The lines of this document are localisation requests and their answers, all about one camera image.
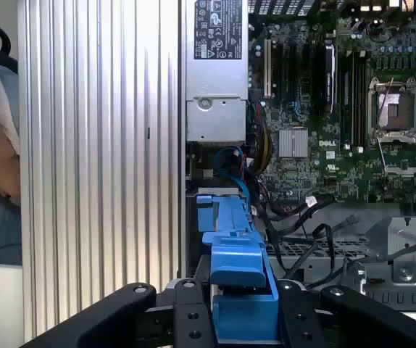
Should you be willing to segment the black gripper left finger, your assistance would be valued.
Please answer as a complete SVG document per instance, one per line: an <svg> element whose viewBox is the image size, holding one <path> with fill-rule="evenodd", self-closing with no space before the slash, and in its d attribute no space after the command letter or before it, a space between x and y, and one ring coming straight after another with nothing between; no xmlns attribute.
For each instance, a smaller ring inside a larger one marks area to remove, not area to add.
<svg viewBox="0 0 416 348"><path fill-rule="evenodd" d="M26 347L214 347L202 284L181 279L159 293L131 283L25 343Z"/></svg>

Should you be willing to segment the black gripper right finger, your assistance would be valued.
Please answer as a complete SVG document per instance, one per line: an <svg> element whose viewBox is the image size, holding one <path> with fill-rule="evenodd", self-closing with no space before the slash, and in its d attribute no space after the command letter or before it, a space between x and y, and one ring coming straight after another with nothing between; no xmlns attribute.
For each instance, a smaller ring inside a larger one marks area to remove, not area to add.
<svg viewBox="0 0 416 348"><path fill-rule="evenodd" d="M278 281L283 347L416 347L416 320L346 286Z"/></svg>

